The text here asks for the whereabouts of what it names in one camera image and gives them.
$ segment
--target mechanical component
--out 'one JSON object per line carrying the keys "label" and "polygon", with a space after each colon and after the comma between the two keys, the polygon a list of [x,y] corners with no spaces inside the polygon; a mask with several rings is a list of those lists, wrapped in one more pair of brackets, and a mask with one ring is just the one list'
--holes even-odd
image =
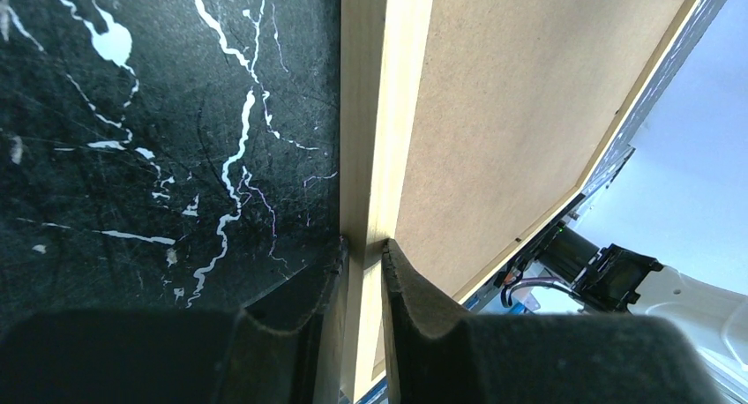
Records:
{"label": "mechanical component", "polygon": [[665,320],[474,315],[392,239],[382,274],[390,402],[719,401],[693,348]]}
{"label": "mechanical component", "polygon": [[656,258],[612,244],[600,249],[563,223],[549,232],[537,261],[567,283],[573,293],[596,311],[628,312],[636,303],[639,284],[652,271],[662,270]]}

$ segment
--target light wood plank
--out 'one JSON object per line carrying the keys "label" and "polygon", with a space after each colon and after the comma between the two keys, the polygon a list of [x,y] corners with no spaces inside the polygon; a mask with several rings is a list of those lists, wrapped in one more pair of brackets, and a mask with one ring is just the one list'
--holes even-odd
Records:
{"label": "light wood plank", "polygon": [[379,260],[395,234],[432,0],[342,0],[340,232],[350,241],[342,386],[370,387],[382,317]]}

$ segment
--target wooden frame edge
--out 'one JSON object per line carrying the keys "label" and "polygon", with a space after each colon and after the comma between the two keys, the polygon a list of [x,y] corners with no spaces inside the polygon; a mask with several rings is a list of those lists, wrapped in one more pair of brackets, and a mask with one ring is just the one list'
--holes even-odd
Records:
{"label": "wooden frame edge", "polygon": [[[653,78],[657,70],[662,65],[663,61],[673,49],[674,43],[683,32],[684,27],[693,17],[694,12],[699,7],[699,4],[704,0],[684,0],[678,9],[675,17],[673,18],[670,25],[665,30],[660,42],[655,47],[652,55],[647,60],[644,68],[640,75],[634,82],[632,89],[624,98],[624,102],[621,104],[621,110],[618,111],[616,116],[610,123],[608,130],[602,137],[602,140],[598,144],[597,148],[593,152],[592,157],[582,171],[580,178],[577,183],[547,212],[545,212],[538,220],[535,221],[530,227],[525,230],[520,236],[521,242],[512,243],[508,247],[504,248],[495,258],[493,258],[489,264],[487,264],[481,272],[474,276],[465,287],[461,288],[453,296],[453,299],[458,303],[464,303],[470,296],[472,296],[477,289],[488,281],[498,270],[517,252],[522,246],[524,246],[528,240],[532,239],[538,232],[552,220],[556,215],[564,209],[573,199],[576,197],[584,188],[589,177],[593,174],[595,167],[599,164],[600,160],[604,156],[605,152],[610,147],[614,138],[618,134],[624,121],[629,117],[635,108],[636,104],[642,100],[647,87],[652,83]],[[376,362],[372,373],[369,388],[376,385],[385,376],[385,362]]]}
{"label": "wooden frame edge", "polygon": [[350,244],[341,384],[370,389],[381,247],[400,210],[433,0],[341,0],[340,232]]}

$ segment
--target white wall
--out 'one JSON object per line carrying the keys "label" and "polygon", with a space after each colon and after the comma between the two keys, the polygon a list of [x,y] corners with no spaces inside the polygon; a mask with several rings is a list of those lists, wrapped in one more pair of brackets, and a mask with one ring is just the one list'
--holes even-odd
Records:
{"label": "white wall", "polygon": [[748,0],[729,0],[575,227],[748,295]]}

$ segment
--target black marble surface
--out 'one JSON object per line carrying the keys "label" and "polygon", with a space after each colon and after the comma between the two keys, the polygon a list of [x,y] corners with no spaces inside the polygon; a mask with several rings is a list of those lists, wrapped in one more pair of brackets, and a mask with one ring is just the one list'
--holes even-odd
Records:
{"label": "black marble surface", "polygon": [[230,308],[338,232],[340,0],[2,0],[0,326]]}

